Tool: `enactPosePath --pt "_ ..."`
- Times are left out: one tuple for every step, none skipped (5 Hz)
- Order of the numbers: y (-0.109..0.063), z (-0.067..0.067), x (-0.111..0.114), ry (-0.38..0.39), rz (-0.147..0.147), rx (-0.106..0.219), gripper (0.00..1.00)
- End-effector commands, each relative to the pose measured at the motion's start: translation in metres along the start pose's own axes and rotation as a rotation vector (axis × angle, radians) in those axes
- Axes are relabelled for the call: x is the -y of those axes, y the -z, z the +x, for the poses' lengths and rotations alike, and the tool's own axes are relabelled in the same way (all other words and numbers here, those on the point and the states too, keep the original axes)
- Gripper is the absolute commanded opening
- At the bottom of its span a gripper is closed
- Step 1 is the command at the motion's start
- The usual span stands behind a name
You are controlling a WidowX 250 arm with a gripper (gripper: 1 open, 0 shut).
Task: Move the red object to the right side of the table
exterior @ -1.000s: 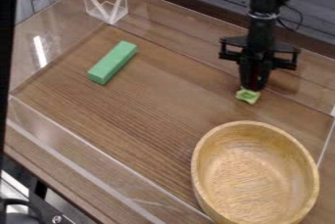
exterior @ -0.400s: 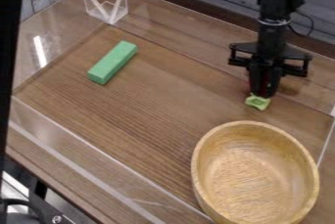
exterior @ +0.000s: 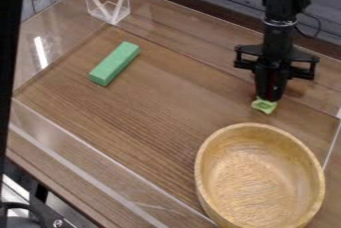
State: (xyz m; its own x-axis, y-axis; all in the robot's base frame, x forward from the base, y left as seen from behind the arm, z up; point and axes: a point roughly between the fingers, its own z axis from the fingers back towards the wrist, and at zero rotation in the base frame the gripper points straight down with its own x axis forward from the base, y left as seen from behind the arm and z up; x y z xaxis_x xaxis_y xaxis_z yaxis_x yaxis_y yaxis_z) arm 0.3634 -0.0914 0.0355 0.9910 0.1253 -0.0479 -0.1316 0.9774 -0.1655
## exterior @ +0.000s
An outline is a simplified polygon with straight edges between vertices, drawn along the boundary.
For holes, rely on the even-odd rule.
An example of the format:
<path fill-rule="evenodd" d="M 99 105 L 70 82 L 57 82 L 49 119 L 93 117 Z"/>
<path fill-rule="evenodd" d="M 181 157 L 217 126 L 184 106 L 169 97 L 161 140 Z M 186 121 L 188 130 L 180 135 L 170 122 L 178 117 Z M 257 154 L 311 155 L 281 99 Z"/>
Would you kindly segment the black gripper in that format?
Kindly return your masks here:
<path fill-rule="evenodd" d="M 263 52 L 263 45 L 238 45 L 234 47 L 236 59 L 234 66 L 240 69 L 256 72 L 256 89 L 257 95 L 264 100 L 281 100 L 288 79 L 304 79 L 313 81 L 316 78 L 316 67 L 320 63 L 320 58 L 301 49 L 293 47 L 289 54 L 284 58 L 267 57 Z M 281 65 L 287 65 L 289 69 L 289 76 L 287 71 L 275 73 L 272 79 L 272 72 L 268 69 L 257 68 L 256 65 L 264 62 L 272 69 L 279 69 Z"/>

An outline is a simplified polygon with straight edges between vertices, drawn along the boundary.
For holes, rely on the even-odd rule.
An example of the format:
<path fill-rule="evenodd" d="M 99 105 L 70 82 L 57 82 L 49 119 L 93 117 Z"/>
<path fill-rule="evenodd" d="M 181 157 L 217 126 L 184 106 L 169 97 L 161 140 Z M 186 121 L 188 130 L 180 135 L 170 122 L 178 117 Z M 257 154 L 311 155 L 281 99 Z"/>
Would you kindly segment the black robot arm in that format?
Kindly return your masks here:
<path fill-rule="evenodd" d="M 263 0 L 263 43 L 234 48 L 234 66 L 255 74 L 256 95 L 272 103 L 281 100 L 289 80 L 313 81 L 316 77 L 320 58 L 293 43 L 297 15 L 309 5 L 311 0 Z"/>

